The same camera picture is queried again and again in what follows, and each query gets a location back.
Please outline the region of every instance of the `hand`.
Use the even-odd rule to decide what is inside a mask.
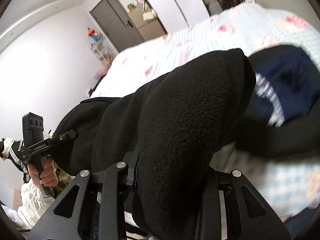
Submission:
[[[36,175],[39,174],[38,170],[31,163],[28,164],[28,171],[33,184],[37,185]],[[55,187],[58,185],[58,177],[53,167],[53,159],[48,158],[44,163],[44,168],[40,174],[40,184],[47,187]]]

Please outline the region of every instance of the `door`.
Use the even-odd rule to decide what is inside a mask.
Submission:
[[[102,0],[90,14],[119,52],[144,42],[119,0]]]

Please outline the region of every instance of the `silver bolt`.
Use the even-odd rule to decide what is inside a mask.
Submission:
[[[80,176],[81,177],[86,177],[88,175],[89,175],[89,171],[87,171],[87,170],[83,170],[83,171],[80,172]]]
[[[233,171],[232,175],[235,177],[240,177],[241,176],[241,172],[240,171]]]
[[[117,163],[117,168],[121,169],[124,168],[127,164],[125,162],[118,162]]]

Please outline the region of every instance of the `ceiling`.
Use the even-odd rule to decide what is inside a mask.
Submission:
[[[0,54],[24,31],[83,0],[12,0],[0,19]]]

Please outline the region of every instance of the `bed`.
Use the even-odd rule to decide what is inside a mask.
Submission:
[[[280,44],[302,47],[319,70],[320,33],[313,26],[288,11],[240,4],[193,27],[124,50],[91,97],[124,97],[210,51],[241,48],[250,56]],[[267,162],[228,145],[213,156],[211,166],[224,172],[242,171],[282,221],[319,205],[319,158]]]

